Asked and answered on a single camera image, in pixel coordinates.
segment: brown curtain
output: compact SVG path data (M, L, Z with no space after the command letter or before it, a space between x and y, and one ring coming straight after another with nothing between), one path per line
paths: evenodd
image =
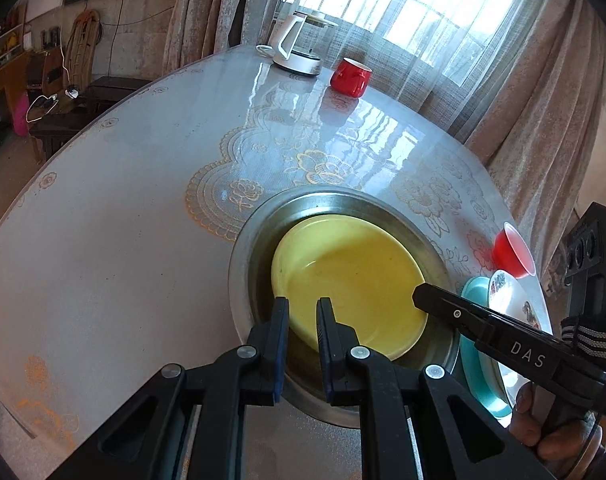
M177 0L163 52L163 73L266 34L278 0Z
M587 0L546 0L518 59L465 143L487 167L542 274L592 154L606 28Z

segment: teal bowl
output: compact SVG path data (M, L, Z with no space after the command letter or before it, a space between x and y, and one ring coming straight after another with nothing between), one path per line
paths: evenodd
M465 286L461 296L466 300L481 306L487 306L487 290L490 286L490 279L485 276L470 278ZM512 413L512 408L494 395L483 377L481 362L478 359L478 350L474 343L465 336L460 339L460 355L463 364L463 371L469 391L478 400L488 412L496 418L503 418Z

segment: stainless steel bowl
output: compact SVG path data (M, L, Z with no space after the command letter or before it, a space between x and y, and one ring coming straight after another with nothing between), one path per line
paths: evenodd
M425 281L453 290L445 264L418 228L394 208L370 195L345 187L305 186L267 200L238 235L229 264L227 286L232 316L241 340L255 322L270 317L273 303L272 258L283 235L298 222L320 214L343 214L378 225L412 254ZM430 316L418 343L395 364L420 369L440 364L452 371L458 355L458 332ZM288 335L283 396L299 410L324 422L358 428L358 411L325 402L316 350L292 330Z

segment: black cable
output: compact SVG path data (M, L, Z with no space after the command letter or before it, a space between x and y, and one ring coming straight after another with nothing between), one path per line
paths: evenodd
M155 14L152 14L151 16L148 16L147 18L143 18L142 20L139 20L138 22L131 22L131 23L106 23L106 22L101 22L101 23L103 23L104 25L112 25L112 27L123 27L123 25L134 25L135 23L141 23L141 22L144 22L145 20L149 20L150 18L154 18L155 16L158 16L159 14L162 14L163 12L167 12L168 10L171 10L171 9L174 9L174 6L168 7L167 9L159 10Z
M123 0L121 0L121 8L119 9L119 17L116 19L117 25L114 29L114 36L112 37L112 44L110 45L110 60L107 62L107 75L110 76L110 70L112 66L112 51L114 50L114 40L116 39L116 33L119 31L119 23L121 21L121 11L123 10Z
M569 475L571 475L574 472L574 469L576 469L576 466L579 465L579 462L582 460L583 456L585 455L587 448L590 445L590 442L592 441L592 438L594 438L594 433L596 433L596 427L600 424L601 417L602 417L602 415L600 413L596 414L596 420L594 421L594 426L592 426L592 430L590 431L590 436L587 437L587 440L585 441L585 444L583 444L583 447L580 450L580 453L576 456L576 460L574 460L572 467L569 468L567 473L565 473L563 476L561 476L561 478L559 478L558 480L565 480Z

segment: round table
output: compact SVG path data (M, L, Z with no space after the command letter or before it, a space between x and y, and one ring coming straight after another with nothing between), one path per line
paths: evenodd
M381 92L335 93L330 75L284 72L253 47L208 57L110 109L14 201L0 222L0 400L61 459L163 364L238 346L233 242L284 189L372 194L423 231L457 291L491 274L512 217L481 164ZM551 332L538 280L521 282ZM357 430L284 400L248 409L245 442L249 479L360 470Z

